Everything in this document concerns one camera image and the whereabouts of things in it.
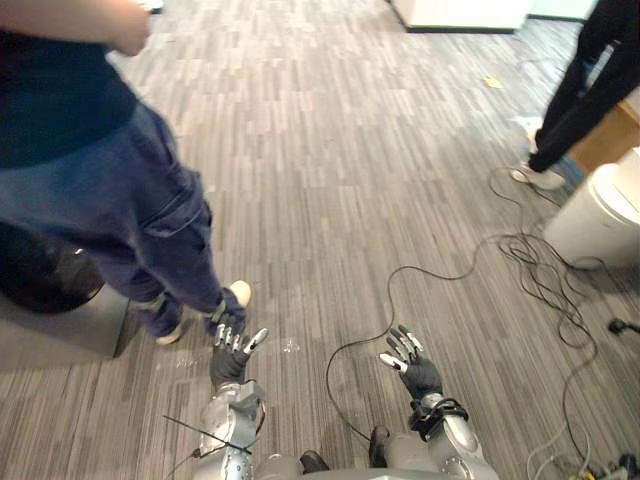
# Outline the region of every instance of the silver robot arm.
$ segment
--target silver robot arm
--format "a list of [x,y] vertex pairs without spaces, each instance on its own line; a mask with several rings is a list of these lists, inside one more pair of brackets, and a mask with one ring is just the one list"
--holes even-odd
[[[399,373],[410,392],[414,414],[409,425],[419,436],[390,434],[377,427],[370,456],[372,467],[379,468],[319,471],[307,473],[305,479],[498,480],[467,424],[466,412],[443,396],[436,367],[421,356],[423,348],[411,332],[400,330],[392,330],[388,340],[394,353],[380,358]],[[272,455],[255,470],[252,466],[252,447],[264,419],[258,414],[264,414],[266,397],[254,381],[243,383],[244,369],[266,335],[266,330],[260,331],[244,348],[237,341],[223,342],[214,353],[211,378],[216,395],[202,413],[206,433],[200,437],[194,480],[294,480],[305,473],[301,461],[289,455]]]
[[263,328],[242,345],[225,328],[216,336],[209,367],[216,393],[201,414],[202,433],[196,450],[200,463],[194,480],[253,478],[251,448],[264,421],[266,394],[255,381],[245,383],[244,377],[251,355],[269,332]]

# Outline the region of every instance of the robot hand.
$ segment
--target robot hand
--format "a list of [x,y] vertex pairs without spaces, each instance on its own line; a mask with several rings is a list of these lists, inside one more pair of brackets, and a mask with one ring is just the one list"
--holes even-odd
[[387,343],[397,356],[385,352],[380,354],[380,360],[398,371],[413,400],[419,402],[430,393],[442,394],[442,379],[438,369],[431,360],[421,355],[424,348],[415,335],[403,325],[398,328],[400,331],[392,328],[387,338]]
[[244,383],[249,358],[269,335],[269,330],[263,328],[250,340],[242,342],[239,336],[233,335],[232,328],[226,327],[229,330],[228,334],[222,332],[224,340],[213,347],[209,376],[216,392],[224,385]]

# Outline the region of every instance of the person's arm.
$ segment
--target person's arm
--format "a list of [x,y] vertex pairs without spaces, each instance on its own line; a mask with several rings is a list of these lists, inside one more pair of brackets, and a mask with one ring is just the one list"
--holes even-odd
[[0,29],[75,42],[104,43],[137,55],[149,14],[131,0],[0,0]]

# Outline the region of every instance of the pocket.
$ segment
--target pocket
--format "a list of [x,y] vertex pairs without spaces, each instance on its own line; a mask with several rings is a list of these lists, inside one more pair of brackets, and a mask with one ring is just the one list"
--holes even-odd
[[184,190],[162,210],[143,222],[142,230],[147,235],[169,238],[191,225],[208,208],[204,201],[202,184],[193,177],[193,188]]
[[135,113],[134,142],[143,156],[158,166],[173,171],[180,167],[175,138],[164,119],[144,104]]

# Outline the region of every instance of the person's leg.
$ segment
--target person's leg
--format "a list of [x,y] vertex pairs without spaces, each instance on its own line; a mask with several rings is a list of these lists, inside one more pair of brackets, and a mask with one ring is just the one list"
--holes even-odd
[[593,86],[545,135],[538,153],[530,156],[529,167],[534,172],[544,172],[558,162],[639,84],[640,51],[616,48]]
[[94,251],[105,251],[105,239],[124,243],[140,268],[210,323],[224,312],[244,321],[244,305],[213,269],[199,175],[178,162],[166,124],[143,105],[127,125],[78,152],[0,171],[0,204],[9,223],[82,239]]
[[125,244],[113,242],[109,248],[76,238],[96,262],[103,280],[131,299],[130,307],[147,332],[162,345],[180,338],[182,305],[165,292],[165,287],[140,267],[135,253]]
[[560,118],[577,102],[586,91],[586,83],[593,67],[607,45],[611,43],[619,30],[616,14],[618,2],[600,0],[589,18],[585,21],[580,35],[576,54],[567,67],[562,82],[549,102],[542,127],[536,133],[538,147],[558,123]]

